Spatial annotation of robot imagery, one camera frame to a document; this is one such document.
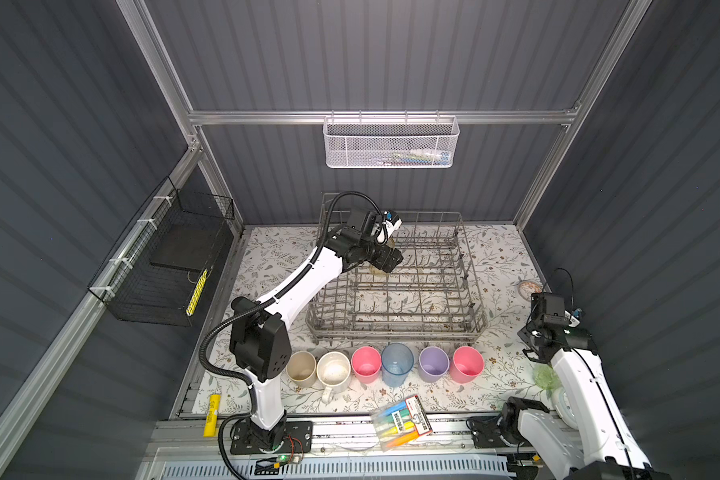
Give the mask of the yellow glass tumbler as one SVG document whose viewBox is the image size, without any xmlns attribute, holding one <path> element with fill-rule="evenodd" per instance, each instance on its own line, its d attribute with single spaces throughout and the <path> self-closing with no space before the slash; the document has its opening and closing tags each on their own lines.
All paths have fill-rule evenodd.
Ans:
<svg viewBox="0 0 720 480">
<path fill-rule="evenodd" d="M 394 269 L 385 261 L 369 261 L 368 265 L 370 274 L 380 277 L 386 277 Z"/>
</svg>

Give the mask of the blue plastic tumbler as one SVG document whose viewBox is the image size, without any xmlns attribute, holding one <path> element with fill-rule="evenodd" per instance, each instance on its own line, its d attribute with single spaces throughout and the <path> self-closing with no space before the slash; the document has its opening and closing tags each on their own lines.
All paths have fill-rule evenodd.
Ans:
<svg viewBox="0 0 720 480">
<path fill-rule="evenodd" d="M 391 388 L 401 387 L 414 366 L 414 355 L 402 343 L 390 343 L 381 353 L 382 379 Z"/>
</svg>

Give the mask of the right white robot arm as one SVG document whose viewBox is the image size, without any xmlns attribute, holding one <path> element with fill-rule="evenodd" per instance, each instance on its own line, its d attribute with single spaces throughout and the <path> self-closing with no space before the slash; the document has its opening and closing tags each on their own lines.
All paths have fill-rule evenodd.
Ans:
<svg viewBox="0 0 720 480">
<path fill-rule="evenodd" d="M 581 438 L 576 446 L 541 402 L 509 398 L 498 427 L 510 445 L 533 447 L 555 479 L 668 479 L 656 470 L 621 414 L 590 333 L 572 323 L 561 295 L 531 295 L 518 336 L 531 361 L 549 365 L 561 381 Z"/>
</svg>

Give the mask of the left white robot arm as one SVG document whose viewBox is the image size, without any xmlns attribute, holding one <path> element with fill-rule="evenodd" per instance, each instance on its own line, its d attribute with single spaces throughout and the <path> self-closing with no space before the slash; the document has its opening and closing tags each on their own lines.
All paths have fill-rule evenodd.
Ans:
<svg viewBox="0 0 720 480">
<path fill-rule="evenodd" d="M 242 318 L 232 323 L 230 350 L 251 382 L 252 423 L 259 430 L 277 430 L 284 422 L 281 373 L 291 358 L 289 329 L 298 314 L 328 283 L 365 262 L 393 270 L 402 254 L 389 241 L 401 226 L 397 216 L 383 220 L 382 231 L 369 235 L 339 226 L 275 289 L 255 301 L 240 297 L 232 302 Z"/>
</svg>

